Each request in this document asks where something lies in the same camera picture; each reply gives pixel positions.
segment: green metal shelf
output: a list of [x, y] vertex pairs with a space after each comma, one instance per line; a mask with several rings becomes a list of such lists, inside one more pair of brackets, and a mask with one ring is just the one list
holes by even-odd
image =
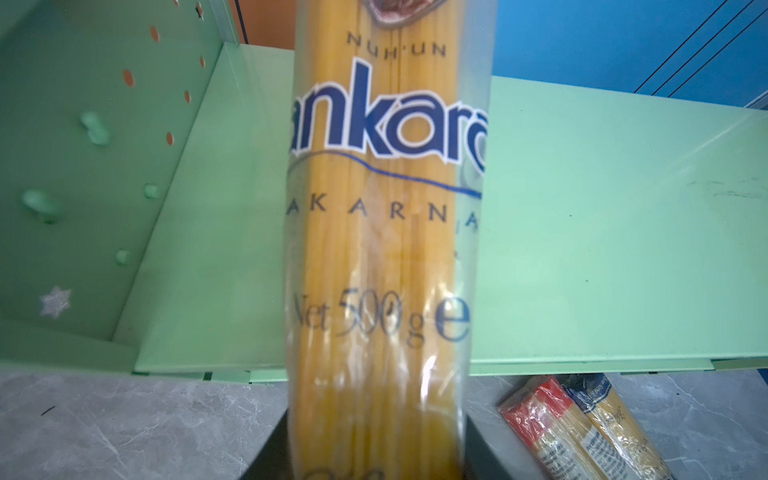
[[[292, 64], [222, 50], [115, 336], [136, 370], [285, 378]], [[494, 78], [491, 113], [474, 374], [766, 356], [766, 112]]]
[[[202, 20], [185, 0], [22, 3], [0, 24], [0, 362], [285, 379], [293, 53], [223, 43], [222, 0]], [[765, 365], [768, 112], [494, 78], [490, 113], [474, 375]]]

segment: spaghetti package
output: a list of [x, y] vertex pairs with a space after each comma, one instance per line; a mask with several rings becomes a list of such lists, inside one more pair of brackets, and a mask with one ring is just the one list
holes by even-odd
[[296, 478], [462, 477], [495, 0], [299, 0]]
[[675, 480], [605, 375], [565, 376], [563, 387], [642, 480]]
[[537, 376], [498, 407], [554, 480], [638, 480], [553, 376]]

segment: yellow spaghetti strands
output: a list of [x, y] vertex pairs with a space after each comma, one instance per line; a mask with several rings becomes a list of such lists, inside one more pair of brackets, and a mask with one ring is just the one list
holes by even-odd
[[[459, 101], [473, 3], [495, 11], [299, 2], [285, 292], [295, 478], [462, 477], [474, 278], [457, 272], [475, 258], [456, 239], [476, 244], [488, 126]], [[487, 63], [474, 73], [486, 84]]]

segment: round hole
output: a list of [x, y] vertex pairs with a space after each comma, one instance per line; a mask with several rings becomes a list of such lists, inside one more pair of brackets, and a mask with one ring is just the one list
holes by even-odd
[[126, 266], [131, 261], [131, 252], [121, 248], [114, 254], [114, 261], [117, 265]]
[[111, 134], [99, 114], [92, 110], [86, 110], [80, 114], [80, 123], [85, 127], [88, 139], [91, 140], [92, 144], [106, 145], [109, 143]]
[[125, 80], [125, 84], [129, 87], [133, 87], [136, 84], [136, 81], [134, 80], [134, 74], [132, 74], [131, 71], [127, 68], [123, 70], [123, 80]]
[[56, 223], [64, 214], [63, 206], [43, 190], [30, 189], [22, 193], [22, 203], [37, 214], [43, 223]]
[[145, 184], [144, 196], [149, 199], [158, 198], [160, 196], [160, 188], [155, 184]]

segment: blue wave line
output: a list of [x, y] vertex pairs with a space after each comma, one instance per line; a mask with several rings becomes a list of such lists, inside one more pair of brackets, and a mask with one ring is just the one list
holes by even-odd
[[436, 182], [436, 181], [430, 180], [428, 178], [412, 177], [410, 175], [396, 174], [394, 172], [390, 172], [390, 171], [387, 171], [387, 170], [381, 170], [381, 169], [376, 168], [373, 165], [369, 164], [368, 162], [366, 162], [362, 158], [358, 158], [358, 157], [355, 157], [354, 155], [347, 154], [347, 153], [342, 152], [342, 151], [335, 151], [335, 150], [314, 151], [314, 152], [312, 152], [310, 154], [303, 155], [301, 158], [299, 158], [299, 160], [294, 162], [293, 165], [288, 167], [288, 174], [290, 175], [291, 172], [293, 171], [293, 168], [295, 168], [298, 164], [304, 162], [305, 160], [310, 159], [311, 157], [315, 157], [317, 155], [322, 155], [322, 154], [334, 154], [334, 155], [339, 155], [341, 157], [349, 158], [350, 160], [356, 161], [357, 163], [361, 164], [362, 166], [364, 166], [365, 168], [367, 168], [368, 170], [372, 171], [375, 174], [384, 175], [386, 177], [399, 178], [400, 180], [407, 180], [407, 181], [416, 182], [416, 183], [419, 183], [419, 184], [432, 185], [433, 187], [442, 188], [443, 190], [448, 190], [448, 191], [451, 191], [451, 192], [456, 192], [457, 194], [464, 194], [464, 195], [468, 195], [470, 197], [474, 197], [474, 198], [477, 198], [477, 199], [480, 199], [480, 200], [482, 199], [482, 193], [477, 191], [477, 190], [473, 190], [471, 188], [456, 187], [454, 185], [448, 185], [448, 184], [444, 184], [444, 183], [441, 183], [441, 182]]

